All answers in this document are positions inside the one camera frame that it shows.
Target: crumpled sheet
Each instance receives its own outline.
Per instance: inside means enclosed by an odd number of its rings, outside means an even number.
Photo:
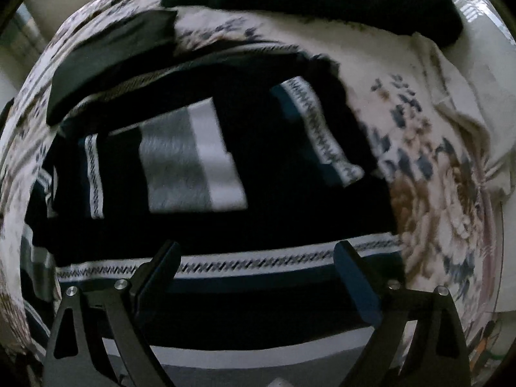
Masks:
[[[12,332],[1,342],[13,350],[31,344],[20,240],[32,184],[56,133],[45,122],[53,72],[85,38],[159,8],[159,1],[94,0],[80,9],[61,26],[16,97],[0,140],[0,315]],[[447,285],[466,334],[473,333],[496,279],[491,202],[474,138],[485,138],[484,123],[471,88],[437,47],[419,35],[358,24],[202,7],[179,8],[176,33],[178,53],[222,38],[264,38],[340,63],[349,105],[391,185],[409,287]]]

